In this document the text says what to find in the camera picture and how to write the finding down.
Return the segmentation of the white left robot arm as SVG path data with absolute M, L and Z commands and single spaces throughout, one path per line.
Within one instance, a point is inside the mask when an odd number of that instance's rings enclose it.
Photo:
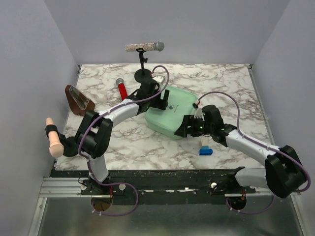
M 94 180 L 92 188 L 98 194 L 104 194 L 109 189 L 106 178 L 109 172 L 106 167 L 104 154 L 108 149 L 112 129 L 128 118 L 146 112 L 157 103 L 166 108 L 169 92 L 166 89 L 169 79 L 164 76 L 151 74 L 140 83 L 140 88 L 124 99 L 118 105 L 101 113 L 87 112 L 77 130 L 75 141 L 78 154 L 86 158 L 89 176 Z

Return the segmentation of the green medicine kit case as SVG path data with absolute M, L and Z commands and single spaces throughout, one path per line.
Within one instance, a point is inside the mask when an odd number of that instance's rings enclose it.
M 146 126 L 170 139 L 179 140 L 175 131 L 182 124 L 185 115 L 194 114 L 192 104 L 197 96 L 189 91 L 168 86 L 169 98 L 165 110 L 150 107 L 145 113 Z

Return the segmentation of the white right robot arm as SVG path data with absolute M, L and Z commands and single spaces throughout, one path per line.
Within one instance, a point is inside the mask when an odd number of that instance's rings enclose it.
M 260 163 L 263 169 L 240 168 L 226 181 L 227 189 L 233 193 L 243 187 L 269 189 L 280 198 L 286 198 L 307 181 L 295 150 L 290 146 L 278 147 L 261 143 L 252 137 L 240 134 L 236 126 L 224 123 L 219 109 L 207 105 L 197 109 L 196 115 L 185 115 L 175 131 L 180 137 L 209 135 L 228 148 L 235 149 Z

